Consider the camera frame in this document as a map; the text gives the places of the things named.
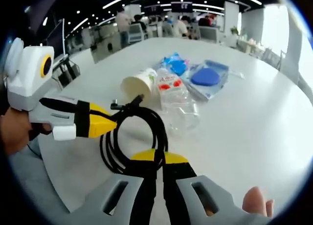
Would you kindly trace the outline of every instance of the table surface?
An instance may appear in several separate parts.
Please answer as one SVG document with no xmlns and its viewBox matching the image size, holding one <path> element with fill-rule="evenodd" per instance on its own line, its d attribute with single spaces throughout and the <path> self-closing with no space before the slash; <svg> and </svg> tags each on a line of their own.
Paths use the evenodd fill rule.
<svg viewBox="0 0 313 225">
<path fill-rule="evenodd" d="M 313 110 L 294 83 L 263 61 L 216 44 L 153 38 L 93 65 L 62 94 L 109 110 L 113 99 L 123 102 L 123 78 L 175 51 L 192 63 L 204 59 L 223 63 L 242 72 L 245 79 L 230 75 L 213 99 L 199 104 L 197 132 L 182 138 L 169 134 L 169 150 L 187 157 L 198 175 L 206 175 L 228 190 L 237 206 L 248 189 L 259 186 L 267 199 L 275 199 L 277 214 L 296 195 L 307 175 L 313 155 Z M 128 157 L 151 147 L 152 134 L 147 127 L 136 117 L 123 123 L 119 145 Z M 100 157 L 98 138 L 55 142 L 51 135 L 41 135 L 39 142 L 50 180 L 70 212 L 112 175 Z M 162 179 L 157 182 L 151 224 L 170 224 Z"/>
</svg>

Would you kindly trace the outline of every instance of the clear plastic bottle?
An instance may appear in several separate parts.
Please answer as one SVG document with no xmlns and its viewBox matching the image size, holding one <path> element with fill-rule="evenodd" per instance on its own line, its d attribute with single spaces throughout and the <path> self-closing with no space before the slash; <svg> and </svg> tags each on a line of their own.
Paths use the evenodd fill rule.
<svg viewBox="0 0 313 225">
<path fill-rule="evenodd" d="M 167 69 L 160 68 L 156 84 L 166 122 L 169 121 L 171 128 L 178 134 L 195 128 L 200 121 L 198 107 L 182 80 Z"/>
</svg>

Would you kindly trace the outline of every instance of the blue lid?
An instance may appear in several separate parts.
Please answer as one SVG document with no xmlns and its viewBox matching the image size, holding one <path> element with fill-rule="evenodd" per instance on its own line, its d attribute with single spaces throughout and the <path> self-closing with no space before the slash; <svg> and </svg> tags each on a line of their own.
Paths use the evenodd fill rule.
<svg viewBox="0 0 313 225">
<path fill-rule="evenodd" d="M 209 87 L 218 84 L 221 78 L 216 71 L 210 68 L 202 68 L 190 80 L 195 85 Z"/>
</svg>

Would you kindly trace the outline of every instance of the gray gripper handle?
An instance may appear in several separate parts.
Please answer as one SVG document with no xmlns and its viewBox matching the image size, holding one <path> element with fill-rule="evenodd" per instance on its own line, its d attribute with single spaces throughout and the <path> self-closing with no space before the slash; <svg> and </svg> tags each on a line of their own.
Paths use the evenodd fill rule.
<svg viewBox="0 0 313 225">
<path fill-rule="evenodd" d="M 93 190 L 84 204 L 57 222 L 62 225 L 129 225 L 133 204 L 143 178 L 114 174 Z M 114 213 L 106 211 L 117 194 Z"/>
<path fill-rule="evenodd" d="M 238 208 L 232 195 L 206 176 L 177 180 L 186 202 L 191 225 L 265 225 L 270 218 Z M 203 204 L 209 204 L 212 216 Z"/>
</svg>

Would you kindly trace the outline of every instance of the hand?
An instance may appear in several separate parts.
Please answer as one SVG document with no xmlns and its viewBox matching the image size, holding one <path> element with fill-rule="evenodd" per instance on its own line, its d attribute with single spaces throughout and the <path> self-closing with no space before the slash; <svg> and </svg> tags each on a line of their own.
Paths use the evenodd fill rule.
<svg viewBox="0 0 313 225">
<path fill-rule="evenodd" d="M 45 130 L 51 130 L 50 125 L 43 124 Z M 22 150 L 29 143 L 28 132 L 32 130 L 28 112 L 9 108 L 0 118 L 0 134 L 4 151 L 9 156 Z"/>
<path fill-rule="evenodd" d="M 248 213 L 262 214 L 266 217 L 273 217 L 274 200 L 265 202 L 258 187 L 251 188 L 244 197 L 243 210 Z"/>
</svg>

